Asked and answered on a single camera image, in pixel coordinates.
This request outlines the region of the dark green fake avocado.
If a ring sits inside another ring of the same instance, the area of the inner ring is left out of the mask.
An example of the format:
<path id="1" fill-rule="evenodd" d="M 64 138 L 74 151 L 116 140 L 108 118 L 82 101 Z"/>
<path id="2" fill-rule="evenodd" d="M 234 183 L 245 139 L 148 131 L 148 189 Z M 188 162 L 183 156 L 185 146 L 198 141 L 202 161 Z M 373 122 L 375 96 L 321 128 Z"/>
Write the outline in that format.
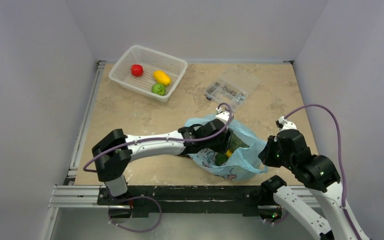
<path id="1" fill-rule="evenodd" d="M 216 166 L 222 166 L 228 161 L 229 157 L 222 153 L 217 153 L 215 156 L 214 163 Z"/>

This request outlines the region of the aluminium frame rail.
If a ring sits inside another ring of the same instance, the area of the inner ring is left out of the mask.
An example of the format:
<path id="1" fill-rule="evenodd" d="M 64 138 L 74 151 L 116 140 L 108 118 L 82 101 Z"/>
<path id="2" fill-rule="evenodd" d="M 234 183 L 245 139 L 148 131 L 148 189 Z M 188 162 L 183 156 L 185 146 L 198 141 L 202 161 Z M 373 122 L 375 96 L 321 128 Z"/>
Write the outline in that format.
<path id="1" fill-rule="evenodd" d="M 99 88 L 104 77 L 105 67 L 110 64 L 107 60 L 98 60 L 92 75 L 92 86 L 86 98 L 86 107 L 81 114 L 80 125 L 77 128 L 74 144 L 69 158 L 69 165 L 63 184 L 55 185 L 48 209 L 61 208 L 93 208 L 97 206 L 98 189 L 100 185 L 81 184 L 81 160 L 84 156 L 83 150 L 92 122 L 92 115 L 97 102 Z"/>

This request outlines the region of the white perforated plastic basket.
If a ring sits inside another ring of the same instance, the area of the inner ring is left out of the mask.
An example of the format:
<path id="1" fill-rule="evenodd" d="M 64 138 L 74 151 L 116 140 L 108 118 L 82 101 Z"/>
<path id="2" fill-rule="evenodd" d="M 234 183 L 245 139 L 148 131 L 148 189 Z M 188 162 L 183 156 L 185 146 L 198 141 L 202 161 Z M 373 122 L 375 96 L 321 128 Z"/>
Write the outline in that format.
<path id="1" fill-rule="evenodd" d="M 132 65 L 142 66 L 143 74 L 133 76 Z M 133 45 L 114 64 L 108 77 L 126 89 L 166 103 L 182 80 L 187 67 L 188 63 L 183 59 L 140 45 Z M 152 86 L 157 83 L 154 78 L 156 71 L 162 71 L 170 78 L 170 84 L 166 87 L 164 95 L 152 92 Z"/>

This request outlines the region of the light blue plastic bag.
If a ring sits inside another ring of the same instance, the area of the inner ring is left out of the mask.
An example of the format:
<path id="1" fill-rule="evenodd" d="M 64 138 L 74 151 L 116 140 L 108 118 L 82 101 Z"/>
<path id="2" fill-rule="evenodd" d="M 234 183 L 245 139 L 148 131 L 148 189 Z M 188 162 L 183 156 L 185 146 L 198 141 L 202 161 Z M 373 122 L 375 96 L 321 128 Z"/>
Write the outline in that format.
<path id="1" fill-rule="evenodd" d="M 211 149 L 203 149 L 198 153 L 190 154 L 190 158 L 212 175 L 229 181 L 247 181 L 256 175 L 268 172 L 268 168 L 258 158 L 266 142 L 235 119 L 228 125 L 228 129 L 233 131 L 249 147 L 236 149 L 228 161 L 221 166 L 215 165 L 217 153 Z"/>

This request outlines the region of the yellow fake fruit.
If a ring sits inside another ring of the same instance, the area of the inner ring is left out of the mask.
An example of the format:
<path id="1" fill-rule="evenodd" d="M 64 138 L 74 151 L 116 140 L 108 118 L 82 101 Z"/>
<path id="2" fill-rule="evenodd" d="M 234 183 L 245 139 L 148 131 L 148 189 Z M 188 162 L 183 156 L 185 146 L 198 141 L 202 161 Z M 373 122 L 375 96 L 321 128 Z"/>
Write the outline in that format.
<path id="1" fill-rule="evenodd" d="M 153 78 L 157 83 L 162 84 L 165 87 L 169 86 L 172 82 L 171 78 L 162 70 L 156 70 L 153 73 Z"/>

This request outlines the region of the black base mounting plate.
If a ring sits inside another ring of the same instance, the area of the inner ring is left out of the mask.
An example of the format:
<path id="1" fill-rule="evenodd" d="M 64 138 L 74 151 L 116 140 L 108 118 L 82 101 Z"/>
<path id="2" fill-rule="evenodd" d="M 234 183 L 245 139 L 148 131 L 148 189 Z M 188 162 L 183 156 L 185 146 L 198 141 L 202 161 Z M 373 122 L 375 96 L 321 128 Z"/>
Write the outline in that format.
<path id="1" fill-rule="evenodd" d="M 279 204 L 259 185 L 132 185 L 113 197 L 105 186 L 98 189 L 97 205 L 109 207 L 112 218 L 147 218 L 149 214 L 239 214 L 278 220 Z"/>

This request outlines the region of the green fake fruit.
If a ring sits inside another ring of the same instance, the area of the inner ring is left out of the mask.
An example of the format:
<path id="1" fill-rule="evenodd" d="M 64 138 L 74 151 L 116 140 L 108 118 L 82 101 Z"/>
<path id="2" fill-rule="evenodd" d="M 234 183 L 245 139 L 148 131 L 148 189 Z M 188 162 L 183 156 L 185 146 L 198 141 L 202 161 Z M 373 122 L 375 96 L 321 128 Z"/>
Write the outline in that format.
<path id="1" fill-rule="evenodd" d="M 166 95 L 166 87 L 161 83 L 155 83 L 151 87 L 151 92 L 153 94 L 159 95 L 159 96 L 165 96 Z"/>

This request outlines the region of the red fake fruit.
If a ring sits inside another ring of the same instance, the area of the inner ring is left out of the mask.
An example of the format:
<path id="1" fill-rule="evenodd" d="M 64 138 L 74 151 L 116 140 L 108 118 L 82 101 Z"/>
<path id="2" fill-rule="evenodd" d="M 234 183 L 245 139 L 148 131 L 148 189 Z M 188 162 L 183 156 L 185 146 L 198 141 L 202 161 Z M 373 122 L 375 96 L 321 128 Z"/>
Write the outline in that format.
<path id="1" fill-rule="evenodd" d="M 130 73 L 134 77 L 141 77 L 144 74 L 143 66 L 140 64 L 133 64 L 130 67 Z"/>

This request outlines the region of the clear plastic screw organizer box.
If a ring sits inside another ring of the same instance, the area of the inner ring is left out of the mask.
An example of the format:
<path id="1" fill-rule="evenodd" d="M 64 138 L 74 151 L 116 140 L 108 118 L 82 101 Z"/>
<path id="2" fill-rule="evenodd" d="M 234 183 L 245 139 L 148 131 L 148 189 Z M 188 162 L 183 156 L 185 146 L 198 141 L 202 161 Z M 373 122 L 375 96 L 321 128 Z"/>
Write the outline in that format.
<path id="1" fill-rule="evenodd" d="M 255 76 L 230 66 L 203 91 L 205 97 L 217 104 L 227 103 L 236 112 L 260 85 Z"/>

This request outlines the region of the yellow fake banana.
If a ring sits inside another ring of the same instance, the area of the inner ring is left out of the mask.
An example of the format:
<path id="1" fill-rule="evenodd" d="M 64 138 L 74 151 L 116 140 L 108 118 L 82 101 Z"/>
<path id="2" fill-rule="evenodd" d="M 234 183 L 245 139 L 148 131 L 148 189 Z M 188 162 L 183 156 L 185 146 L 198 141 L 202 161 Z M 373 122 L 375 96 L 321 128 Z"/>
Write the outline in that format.
<path id="1" fill-rule="evenodd" d="M 225 153 L 225 155 L 230 158 L 233 154 L 233 151 L 231 151 L 230 149 L 227 150 L 227 152 Z"/>

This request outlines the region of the dark green fake melon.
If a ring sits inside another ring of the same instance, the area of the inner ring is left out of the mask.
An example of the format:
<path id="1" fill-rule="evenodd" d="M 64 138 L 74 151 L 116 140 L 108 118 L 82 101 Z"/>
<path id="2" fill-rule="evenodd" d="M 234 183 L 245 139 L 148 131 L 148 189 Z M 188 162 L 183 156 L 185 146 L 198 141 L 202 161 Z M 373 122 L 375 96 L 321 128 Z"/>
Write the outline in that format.
<path id="1" fill-rule="evenodd" d="M 241 140 L 233 131 L 231 132 L 231 138 L 229 142 L 228 150 L 232 153 L 238 148 L 248 148 L 249 145 L 246 144 L 243 140 Z"/>

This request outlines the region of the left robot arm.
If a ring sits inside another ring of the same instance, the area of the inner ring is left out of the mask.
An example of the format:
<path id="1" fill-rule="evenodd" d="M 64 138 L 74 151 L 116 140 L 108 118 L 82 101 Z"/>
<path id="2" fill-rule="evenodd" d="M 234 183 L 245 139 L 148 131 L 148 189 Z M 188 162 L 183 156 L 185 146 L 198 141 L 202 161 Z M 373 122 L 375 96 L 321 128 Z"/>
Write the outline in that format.
<path id="1" fill-rule="evenodd" d="M 231 139 L 229 123 L 230 120 L 215 118 L 203 125 L 193 124 L 148 136 L 128 135 L 121 128 L 115 129 L 92 148 L 98 180 L 108 189 L 110 199 L 122 205 L 129 199 L 123 173 L 130 162 L 160 155 L 197 154 L 205 149 L 226 151 Z"/>

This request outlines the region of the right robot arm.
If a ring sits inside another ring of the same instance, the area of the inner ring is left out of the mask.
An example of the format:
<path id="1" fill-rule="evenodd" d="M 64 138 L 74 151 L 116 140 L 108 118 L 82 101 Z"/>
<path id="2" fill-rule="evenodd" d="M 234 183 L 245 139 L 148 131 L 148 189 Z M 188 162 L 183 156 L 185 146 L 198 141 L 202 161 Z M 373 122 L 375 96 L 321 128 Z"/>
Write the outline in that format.
<path id="1" fill-rule="evenodd" d="M 367 240 L 347 201 L 343 182 L 333 162 L 324 155 L 312 154 L 304 136 L 286 129 L 267 139 L 258 156 L 269 167 L 291 171 L 318 202 L 319 215 L 275 175 L 261 185 L 260 196 L 268 204 L 277 203 L 296 218 L 315 240 Z"/>

